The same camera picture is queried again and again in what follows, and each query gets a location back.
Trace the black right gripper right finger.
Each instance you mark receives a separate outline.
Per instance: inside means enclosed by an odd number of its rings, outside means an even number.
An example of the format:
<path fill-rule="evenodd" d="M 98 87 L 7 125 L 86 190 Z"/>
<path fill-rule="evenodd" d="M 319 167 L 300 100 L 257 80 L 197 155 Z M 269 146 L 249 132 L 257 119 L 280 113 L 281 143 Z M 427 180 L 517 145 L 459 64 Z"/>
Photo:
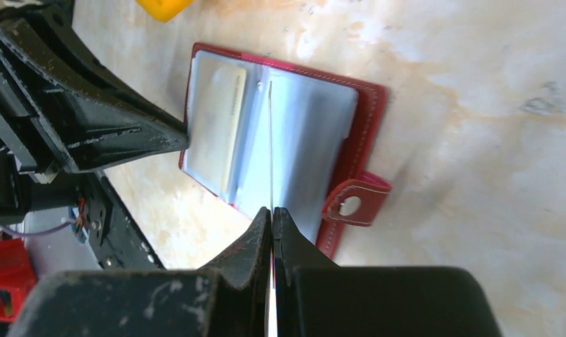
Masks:
<path fill-rule="evenodd" d="M 280 336 L 499 336 L 484 291 L 449 266 L 342 267 L 298 230 L 272 219 Z"/>

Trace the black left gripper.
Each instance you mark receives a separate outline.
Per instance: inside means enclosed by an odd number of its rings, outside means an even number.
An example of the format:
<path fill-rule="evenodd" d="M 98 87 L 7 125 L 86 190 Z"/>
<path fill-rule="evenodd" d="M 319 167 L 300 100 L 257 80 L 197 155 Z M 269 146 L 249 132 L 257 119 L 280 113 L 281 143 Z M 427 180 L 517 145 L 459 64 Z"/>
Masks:
<path fill-rule="evenodd" d="M 189 145 L 185 123 L 86 47 L 74 5 L 23 4 L 21 25 L 0 25 L 0 225 L 84 204 L 84 174 Z"/>

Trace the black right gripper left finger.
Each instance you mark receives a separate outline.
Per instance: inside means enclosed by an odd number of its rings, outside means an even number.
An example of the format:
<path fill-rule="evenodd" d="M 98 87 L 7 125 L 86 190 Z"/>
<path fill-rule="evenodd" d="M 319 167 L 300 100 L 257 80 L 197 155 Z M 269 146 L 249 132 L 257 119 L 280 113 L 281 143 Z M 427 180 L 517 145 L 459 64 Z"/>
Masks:
<path fill-rule="evenodd" d="M 44 277 L 10 336 L 265 336 L 271 212 L 196 270 L 69 271 Z"/>

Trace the red leather card holder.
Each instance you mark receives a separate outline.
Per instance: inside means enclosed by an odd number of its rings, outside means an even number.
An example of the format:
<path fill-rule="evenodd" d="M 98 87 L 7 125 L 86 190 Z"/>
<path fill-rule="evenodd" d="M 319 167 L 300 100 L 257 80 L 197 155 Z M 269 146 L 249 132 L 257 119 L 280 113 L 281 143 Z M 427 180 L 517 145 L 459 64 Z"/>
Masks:
<path fill-rule="evenodd" d="M 371 226 L 392 190 L 390 183 L 365 169 L 385 114 L 386 88 L 368 81 L 203 42 L 193 44 L 191 56 L 195 57 L 201 51 L 346 85 L 357 91 L 355 116 L 334 167 L 315 242 L 324 255 L 333 258 L 345 226 Z"/>

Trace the gold card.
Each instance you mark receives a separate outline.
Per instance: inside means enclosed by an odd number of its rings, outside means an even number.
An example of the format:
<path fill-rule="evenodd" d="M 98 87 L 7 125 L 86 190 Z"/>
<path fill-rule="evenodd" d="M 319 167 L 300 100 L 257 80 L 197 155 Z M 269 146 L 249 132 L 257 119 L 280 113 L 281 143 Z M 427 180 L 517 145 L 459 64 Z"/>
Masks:
<path fill-rule="evenodd" d="M 272 127 L 272 81 L 268 82 L 268 145 L 269 145 L 269 191 L 270 215 L 274 215 L 274 159 L 273 159 L 273 127 Z"/>

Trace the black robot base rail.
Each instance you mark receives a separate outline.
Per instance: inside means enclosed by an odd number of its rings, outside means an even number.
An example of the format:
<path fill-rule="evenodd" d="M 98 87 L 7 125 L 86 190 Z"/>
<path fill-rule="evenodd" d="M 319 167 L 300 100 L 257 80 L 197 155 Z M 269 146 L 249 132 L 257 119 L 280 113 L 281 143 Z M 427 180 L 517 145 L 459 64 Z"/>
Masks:
<path fill-rule="evenodd" d="M 81 179 L 88 242 L 104 270 L 163 270 L 143 231 L 103 173 Z"/>

